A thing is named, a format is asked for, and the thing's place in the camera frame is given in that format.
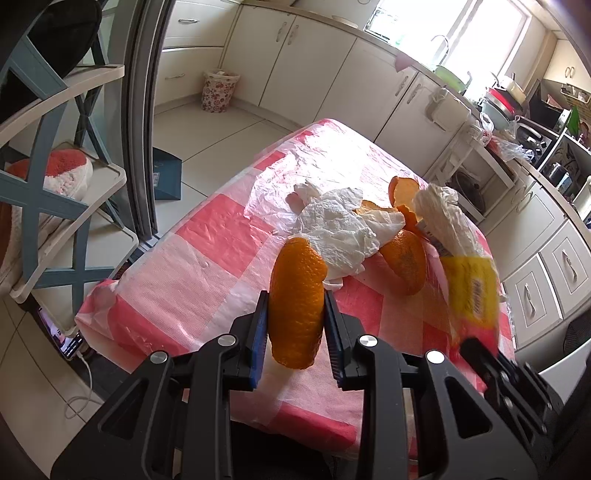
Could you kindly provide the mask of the white open storage rack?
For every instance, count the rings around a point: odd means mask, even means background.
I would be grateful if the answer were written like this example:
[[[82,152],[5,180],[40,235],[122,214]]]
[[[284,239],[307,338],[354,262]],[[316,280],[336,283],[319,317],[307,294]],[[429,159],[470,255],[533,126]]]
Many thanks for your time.
[[[526,185],[525,175],[514,161],[506,163],[483,145],[482,130],[474,124],[465,124],[430,167],[426,179],[430,183],[450,187],[454,173],[463,170],[480,186],[486,203],[481,214],[458,192],[458,203],[464,213],[476,224],[482,223],[495,208],[515,201],[518,189]]]

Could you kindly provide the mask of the smartphone on floor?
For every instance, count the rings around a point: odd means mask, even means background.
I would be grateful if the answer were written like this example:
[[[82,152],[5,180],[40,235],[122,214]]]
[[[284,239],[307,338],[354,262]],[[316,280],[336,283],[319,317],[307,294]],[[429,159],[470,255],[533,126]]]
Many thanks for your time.
[[[82,335],[77,332],[73,336],[67,336],[56,326],[42,308],[39,308],[37,313],[40,324],[43,326],[48,338],[56,347],[57,351],[66,361],[72,360],[84,343]]]

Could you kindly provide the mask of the long orange peel piece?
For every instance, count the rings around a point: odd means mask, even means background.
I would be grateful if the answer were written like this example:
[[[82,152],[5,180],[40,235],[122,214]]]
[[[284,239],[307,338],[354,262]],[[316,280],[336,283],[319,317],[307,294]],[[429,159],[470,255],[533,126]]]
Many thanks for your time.
[[[324,324],[328,267],[304,238],[284,243],[270,276],[269,338],[274,360],[304,370],[315,363]]]

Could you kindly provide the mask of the yellow plastic snack bag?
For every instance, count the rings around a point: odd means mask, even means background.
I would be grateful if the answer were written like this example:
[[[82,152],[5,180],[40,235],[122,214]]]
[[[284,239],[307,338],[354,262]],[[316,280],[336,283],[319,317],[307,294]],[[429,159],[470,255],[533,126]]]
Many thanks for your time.
[[[412,200],[419,228],[435,246],[447,280],[454,343],[476,338],[489,350],[499,340],[499,277],[491,254],[450,187],[430,184]]]

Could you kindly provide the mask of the red white plush cushion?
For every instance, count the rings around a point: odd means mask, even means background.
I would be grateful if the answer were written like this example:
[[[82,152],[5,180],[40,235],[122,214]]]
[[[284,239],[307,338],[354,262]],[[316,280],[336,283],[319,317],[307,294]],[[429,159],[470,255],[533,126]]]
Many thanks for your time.
[[[92,162],[80,150],[53,151],[48,159],[43,187],[81,201],[90,185]],[[1,294],[6,295],[22,274],[22,208],[1,203]]]

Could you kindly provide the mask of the green bowl at sink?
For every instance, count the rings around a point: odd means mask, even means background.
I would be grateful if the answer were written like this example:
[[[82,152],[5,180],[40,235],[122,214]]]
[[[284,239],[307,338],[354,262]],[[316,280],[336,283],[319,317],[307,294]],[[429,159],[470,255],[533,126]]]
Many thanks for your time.
[[[470,72],[466,73],[468,79],[464,81],[443,65],[438,65],[434,73],[449,89],[456,91],[460,95],[464,95],[467,92],[473,80]]]

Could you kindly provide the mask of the orange peel half shell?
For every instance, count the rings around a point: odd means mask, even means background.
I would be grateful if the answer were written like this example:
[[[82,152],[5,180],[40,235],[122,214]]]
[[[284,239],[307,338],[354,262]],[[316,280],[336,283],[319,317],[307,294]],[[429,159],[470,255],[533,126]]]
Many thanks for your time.
[[[424,287],[427,280],[427,255],[419,236],[403,229],[382,246],[380,253],[402,280],[406,295],[415,295]]]

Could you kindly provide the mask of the white tissue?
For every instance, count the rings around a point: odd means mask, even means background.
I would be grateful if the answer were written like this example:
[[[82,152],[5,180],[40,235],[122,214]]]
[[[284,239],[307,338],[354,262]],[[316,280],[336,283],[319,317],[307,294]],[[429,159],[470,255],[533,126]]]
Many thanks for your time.
[[[394,208],[363,200],[358,188],[322,192],[311,182],[294,185],[297,211],[290,235],[308,240],[328,268],[324,285],[339,290],[348,276],[365,271],[363,263],[400,233],[406,220]]]

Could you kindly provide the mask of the curled orange peel strip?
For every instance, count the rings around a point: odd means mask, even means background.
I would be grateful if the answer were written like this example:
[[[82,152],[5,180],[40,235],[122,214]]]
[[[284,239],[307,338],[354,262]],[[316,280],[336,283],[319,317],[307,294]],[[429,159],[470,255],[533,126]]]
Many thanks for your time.
[[[412,201],[420,191],[420,184],[413,178],[394,176],[389,184],[390,207],[380,207],[370,200],[363,200],[362,205],[355,209],[356,214],[362,215],[373,211],[385,213],[401,213],[405,218],[405,230],[426,239],[418,224],[422,219],[414,211]]]

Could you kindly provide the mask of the white kitchen cabinets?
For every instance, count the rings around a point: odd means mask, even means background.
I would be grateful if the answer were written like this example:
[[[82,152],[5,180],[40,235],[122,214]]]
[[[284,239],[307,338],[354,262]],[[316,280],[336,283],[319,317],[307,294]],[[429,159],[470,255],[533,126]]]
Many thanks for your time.
[[[236,1],[177,1],[165,30],[156,78],[155,148],[182,163],[181,177],[214,191],[211,166],[191,158],[221,137],[223,119],[200,106],[208,73],[238,77],[232,98],[283,127],[334,119],[426,176],[458,143],[428,110],[441,86],[361,37],[293,13]],[[529,167],[496,160],[485,211],[461,207],[484,231],[509,299],[518,356],[546,363],[577,351],[590,324],[590,249],[557,190]]]

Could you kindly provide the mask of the floral fabric basket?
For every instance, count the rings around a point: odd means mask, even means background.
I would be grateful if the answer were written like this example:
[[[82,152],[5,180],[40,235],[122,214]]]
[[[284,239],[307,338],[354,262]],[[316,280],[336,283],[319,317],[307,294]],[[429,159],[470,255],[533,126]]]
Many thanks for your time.
[[[204,87],[201,91],[202,109],[209,113],[222,113],[228,110],[239,79],[239,75],[224,70],[205,71]]]

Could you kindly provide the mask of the red white checkered tablecloth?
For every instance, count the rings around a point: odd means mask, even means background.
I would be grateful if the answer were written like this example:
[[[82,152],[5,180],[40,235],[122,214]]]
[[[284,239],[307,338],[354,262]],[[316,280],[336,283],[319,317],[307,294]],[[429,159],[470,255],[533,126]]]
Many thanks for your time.
[[[312,123],[260,152],[120,279],[95,286],[76,324],[94,349],[128,371],[156,350],[174,356],[195,351],[256,309],[297,219],[294,186],[310,182],[322,192],[353,187],[384,206],[396,176],[409,178],[412,171],[358,132],[335,120]],[[459,356],[434,247],[427,258],[424,288],[407,296],[384,259],[370,257],[363,272],[346,277],[335,292],[339,310],[400,351],[449,354],[479,386]],[[359,452],[363,396],[339,389],[325,348],[304,370],[266,356],[256,390],[232,394],[230,401],[235,421],[324,452],[349,458]]]

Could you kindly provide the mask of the black frying pan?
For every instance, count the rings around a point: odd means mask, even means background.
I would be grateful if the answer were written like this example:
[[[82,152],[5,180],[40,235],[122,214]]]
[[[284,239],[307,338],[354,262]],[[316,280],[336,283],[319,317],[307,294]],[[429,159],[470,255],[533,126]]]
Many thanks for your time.
[[[450,186],[471,202],[479,213],[485,213],[486,203],[480,186],[469,174],[463,170],[456,171],[450,180]]]

